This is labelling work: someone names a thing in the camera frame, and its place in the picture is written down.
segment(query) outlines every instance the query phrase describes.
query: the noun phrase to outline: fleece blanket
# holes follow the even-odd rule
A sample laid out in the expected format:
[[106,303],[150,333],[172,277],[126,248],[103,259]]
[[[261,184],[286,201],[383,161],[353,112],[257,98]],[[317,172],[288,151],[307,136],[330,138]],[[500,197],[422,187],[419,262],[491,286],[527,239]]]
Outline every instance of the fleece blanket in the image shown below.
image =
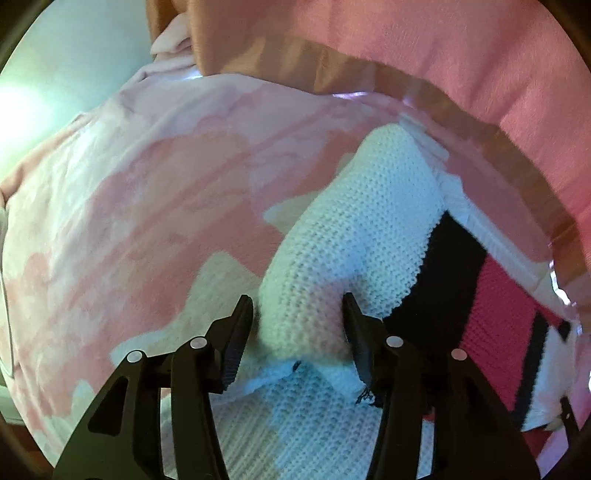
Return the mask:
[[[15,404],[49,460],[57,462],[128,351],[173,351],[226,316],[240,294],[256,297],[302,212],[372,130],[397,121],[434,167],[459,155],[438,148],[425,133],[436,125],[395,99],[314,96],[238,75],[201,78],[191,56],[173,56],[142,69],[104,105],[23,159],[1,186],[8,216],[2,250],[8,314],[0,324],[0,358]],[[450,144],[465,147],[461,155],[471,151],[449,135]],[[467,179],[439,183],[462,191]],[[482,227],[480,233],[469,229],[482,245],[487,236],[496,245],[489,251],[498,253],[495,259],[511,277],[521,276],[519,284],[536,301],[569,318],[569,309],[556,301],[546,259],[520,255],[487,222],[483,204],[462,195],[465,202],[446,205],[448,210],[464,215],[462,225]],[[539,244],[528,232],[524,238]],[[262,403],[266,421],[256,431],[277,439],[279,448],[261,451],[275,469],[269,475],[297,472],[285,456],[295,451],[286,448],[292,424],[271,408],[292,367],[289,358],[253,342],[233,390],[214,401],[233,468],[251,465],[251,450],[235,448],[224,434],[240,419],[234,409],[244,413]],[[324,399],[334,412],[353,408],[346,395],[334,395],[327,373],[310,372],[296,372],[317,386],[319,397],[305,401]],[[239,398],[246,403],[230,401]],[[295,408],[290,405],[287,411]],[[370,424],[362,430],[375,434],[379,413],[358,407],[366,413],[351,415],[361,415],[360,422]],[[165,433],[167,412],[164,402]],[[323,432],[322,438],[334,433],[328,427]],[[369,462],[375,437],[364,438],[357,456],[343,444],[335,462],[348,455],[360,465]],[[173,468],[170,437],[164,440]]]

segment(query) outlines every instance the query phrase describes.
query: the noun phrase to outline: folded blanket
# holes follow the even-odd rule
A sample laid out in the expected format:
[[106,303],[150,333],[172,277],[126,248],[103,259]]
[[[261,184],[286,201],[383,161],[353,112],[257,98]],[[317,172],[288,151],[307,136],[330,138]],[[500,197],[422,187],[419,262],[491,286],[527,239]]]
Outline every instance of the folded blanket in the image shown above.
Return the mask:
[[351,364],[339,365],[349,358],[340,309],[347,291],[426,352],[464,348],[519,428],[560,413],[574,380],[574,329],[445,211],[433,172],[397,125],[371,133],[304,212],[259,291],[265,347],[319,363],[354,398],[363,385]]

